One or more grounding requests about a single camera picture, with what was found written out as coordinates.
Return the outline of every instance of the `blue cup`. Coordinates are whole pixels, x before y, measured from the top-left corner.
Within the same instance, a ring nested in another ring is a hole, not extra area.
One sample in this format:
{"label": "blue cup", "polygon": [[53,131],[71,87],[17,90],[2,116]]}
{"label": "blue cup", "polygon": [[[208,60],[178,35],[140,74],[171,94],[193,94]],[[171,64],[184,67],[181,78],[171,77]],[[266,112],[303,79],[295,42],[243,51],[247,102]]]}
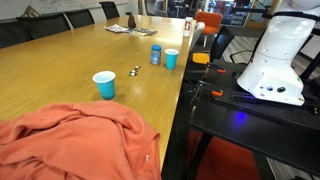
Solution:
{"label": "blue cup", "polygon": [[176,67],[179,51],[175,49],[166,49],[165,53],[166,53],[166,68],[172,70]]}
{"label": "blue cup", "polygon": [[103,99],[110,100],[115,97],[114,78],[116,75],[112,71],[101,71],[93,76],[93,81],[97,84]]}

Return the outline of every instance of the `white machine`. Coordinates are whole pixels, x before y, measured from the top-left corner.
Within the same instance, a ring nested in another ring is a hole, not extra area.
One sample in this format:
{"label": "white machine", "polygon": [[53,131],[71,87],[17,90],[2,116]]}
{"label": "white machine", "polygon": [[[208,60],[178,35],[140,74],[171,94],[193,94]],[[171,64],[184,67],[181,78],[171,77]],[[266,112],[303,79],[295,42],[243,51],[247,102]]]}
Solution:
{"label": "white machine", "polygon": [[319,16],[319,0],[282,0],[239,86],[258,99],[303,105],[303,82],[291,62]]}

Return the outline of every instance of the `blue can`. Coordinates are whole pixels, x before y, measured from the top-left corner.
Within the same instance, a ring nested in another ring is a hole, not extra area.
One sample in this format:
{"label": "blue can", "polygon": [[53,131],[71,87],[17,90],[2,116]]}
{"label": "blue can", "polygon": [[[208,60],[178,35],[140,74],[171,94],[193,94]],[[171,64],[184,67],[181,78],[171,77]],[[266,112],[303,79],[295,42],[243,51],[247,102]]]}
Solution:
{"label": "blue can", "polygon": [[159,65],[161,64],[161,46],[154,44],[151,46],[151,64]]}

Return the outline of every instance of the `orange sweatshirt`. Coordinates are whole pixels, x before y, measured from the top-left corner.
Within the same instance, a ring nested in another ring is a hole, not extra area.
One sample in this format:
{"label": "orange sweatshirt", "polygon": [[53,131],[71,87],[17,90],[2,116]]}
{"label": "orange sweatshirt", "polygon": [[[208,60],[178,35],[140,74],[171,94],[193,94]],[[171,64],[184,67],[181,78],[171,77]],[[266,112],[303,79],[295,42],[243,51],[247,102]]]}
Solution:
{"label": "orange sweatshirt", "polygon": [[50,105],[0,122],[0,179],[159,180],[159,137],[116,102]]}

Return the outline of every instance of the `conference table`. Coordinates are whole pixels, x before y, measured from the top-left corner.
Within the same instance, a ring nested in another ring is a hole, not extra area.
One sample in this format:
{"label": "conference table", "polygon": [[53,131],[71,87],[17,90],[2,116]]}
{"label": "conference table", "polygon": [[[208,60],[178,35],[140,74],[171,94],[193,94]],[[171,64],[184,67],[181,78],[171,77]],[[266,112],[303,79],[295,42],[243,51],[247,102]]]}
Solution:
{"label": "conference table", "polygon": [[[136,28],[152,36],[114,33],[104,27],[126,27],[123,16],[27,43],[0,49],[0,120],[11,120],[43,106],[102,100],[92,76],[115,72],[116,96],[160,133],[162,167],[192,40],[184,37],[184,19],[135,16]],[[162,46],[160,65],[150,63],[151,46]],[[168,48],[180,53],[174,70],[165,68]],[[129,72],[140,66],[137,76]]]}

